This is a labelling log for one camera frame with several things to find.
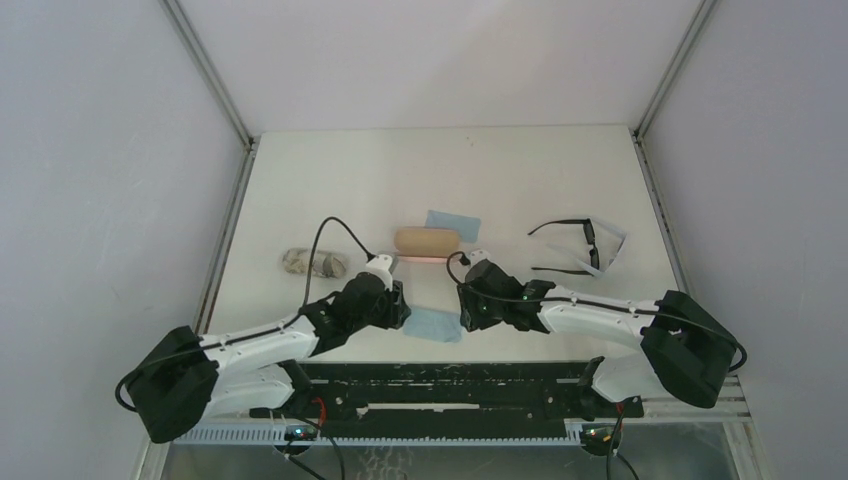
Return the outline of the pink glasses case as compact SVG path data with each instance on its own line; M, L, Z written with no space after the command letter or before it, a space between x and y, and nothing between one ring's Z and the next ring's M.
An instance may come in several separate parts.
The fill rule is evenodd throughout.
M402 227L393 239L395 255L417 263L445 263L460 243L458 231L430 227Z

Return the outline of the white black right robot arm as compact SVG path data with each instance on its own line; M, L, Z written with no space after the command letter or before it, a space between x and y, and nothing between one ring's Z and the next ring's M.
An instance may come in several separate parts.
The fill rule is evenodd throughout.
M459 252L466 268L457 288L461 323L469 331L507 324L521 332L580 335L628 349L591 359L580 385L614 403L668 393L710 409L725 378L748 361L743 344L688 294L668 290L656 301L582 294L547 280L526 283L507 274L485 252Z

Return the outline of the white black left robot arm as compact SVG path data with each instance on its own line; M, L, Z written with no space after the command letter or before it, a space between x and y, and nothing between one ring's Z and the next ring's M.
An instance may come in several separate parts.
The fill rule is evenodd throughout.
M171 442L202 421L252 409L278 409L309 389L298 362L344 346L367 327L399 329L410 315L399 280L361 272L276 323L198 335L168 332L115 388L150 440Z

